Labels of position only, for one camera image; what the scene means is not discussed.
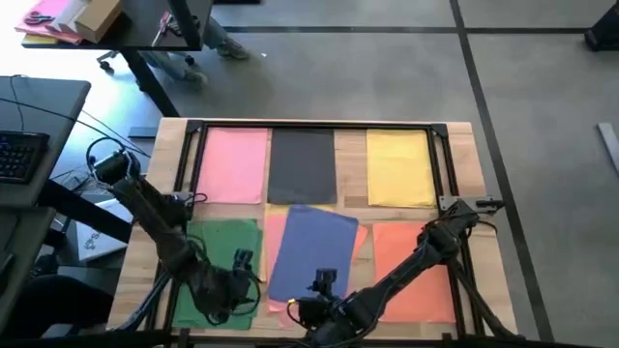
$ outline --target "black paper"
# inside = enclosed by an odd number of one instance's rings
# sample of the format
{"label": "black paper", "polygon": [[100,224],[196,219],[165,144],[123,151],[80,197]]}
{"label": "black paper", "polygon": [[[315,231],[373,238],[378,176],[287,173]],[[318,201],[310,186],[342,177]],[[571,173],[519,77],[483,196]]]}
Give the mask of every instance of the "black paper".
{"label": "black paper", "polygon": [[273,129],[267,201],[273,204],[338,201],[333,130]]}

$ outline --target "pink folder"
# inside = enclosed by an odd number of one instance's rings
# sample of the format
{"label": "pink folder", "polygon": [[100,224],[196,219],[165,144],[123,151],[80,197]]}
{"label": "pink folder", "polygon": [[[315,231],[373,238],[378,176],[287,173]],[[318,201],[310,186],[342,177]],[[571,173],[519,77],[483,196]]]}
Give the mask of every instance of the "pink folder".
{"label": "pink folder", "polygon": [[[32,12],[38,12],[41,15],[58,16],[65,10],[70,2],[71,0],[41,0],[39,4],[24,14],[23,19],[27,18]],[[23,19],[15,27],[15,30],[18,32],[56,38],[71,44],[79,44],[82,41],[82,38],[78,35],[61,33],[47,29],[45,25],[49,24],[49,22],[44,22],[37,25],[28,25],[24,23]]]}
{"label": "pink folder", "polygon": [[197,184],[208,203],[260,203],[267,137],[266,129],[209,129]]}

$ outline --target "orange paper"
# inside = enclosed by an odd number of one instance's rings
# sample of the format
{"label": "orange paper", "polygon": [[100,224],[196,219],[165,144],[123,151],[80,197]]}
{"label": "orange paper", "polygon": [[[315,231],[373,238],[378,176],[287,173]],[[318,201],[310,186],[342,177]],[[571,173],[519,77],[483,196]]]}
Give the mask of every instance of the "orange paper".
{"label": "orange paper", "polygon": [[[278,253],[280,252],[281,239],[283,238],[283,231],[286,226],[286,215],[275,214],[275,215],[267,215],[264,217],[264,244],[267,258],[267,282],[271,277],[271,273],[273,272],[273,267],[275,267],[275,263],[278,260]],[[355,245],[352,250],[352,260],[357,257],[359,253],[359,249],[363,245],[366,237],[368,236],[368,229],[363,225],[359,225],[357,227],[357,236],[355,237]],[[313,279],[308,279],[308,284],[311,284]],[[267,310],[269,312],[282,312],[286,311],[287,303],[274,301],[267,298]],[[280,325],[283,327],[289,326],[289,320],[287,320],[287,315],[284,313],[283,316],[280,317]]]}
{"label": "orange paper", "polygon": [[[386,276],[417,246],[423,223],[383,222],[372,227],[374,237],[374,282]],[[425,270],[387,303],[383,322],[455,323],[447,267]]]}

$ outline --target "keyboard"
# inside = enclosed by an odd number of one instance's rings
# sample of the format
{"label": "keyboard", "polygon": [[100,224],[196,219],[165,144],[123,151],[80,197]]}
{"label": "keyboard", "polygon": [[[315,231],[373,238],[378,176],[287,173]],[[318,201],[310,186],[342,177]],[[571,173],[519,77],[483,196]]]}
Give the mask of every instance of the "keyboard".
{"label": "keyboard", "polygon": [[30,183],[48,140],[43,133],[0,130],[0,183]]}

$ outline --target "person's leg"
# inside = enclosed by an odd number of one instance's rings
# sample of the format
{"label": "person's leg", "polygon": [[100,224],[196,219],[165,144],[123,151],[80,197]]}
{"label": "person's leg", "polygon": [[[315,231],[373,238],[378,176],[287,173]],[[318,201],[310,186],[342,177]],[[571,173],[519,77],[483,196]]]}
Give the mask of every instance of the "person's leg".
{"label": "person's leg", "polygon": [[2,338],[39,338],[54,324],[88,328],[105,323],[114,298],[64,275],[43,275],[26,284]]}
{"label": "person's leg", "polygon": [[212,17],[209,18],[209,26],[204,37],[204,44],[224,58],[244,60],[250,58],[248,52],[232,38],[228,36],[220,24]]}
{"label": "person's leg", "polygon": [[148,65],[163,70],[173,79],[185,79],[185,67],[172,62],[166,52],[140,51],[139,54],[141,54]]}
{"label": "person's leg", "polygon": [[193,72],[185,67],[184,63],[173,62],[167,52],[140,51],[146,63],[153,68],[161,69],[164,73],[177,81],[187,81],[195,84],[206,84],[206,75]]}

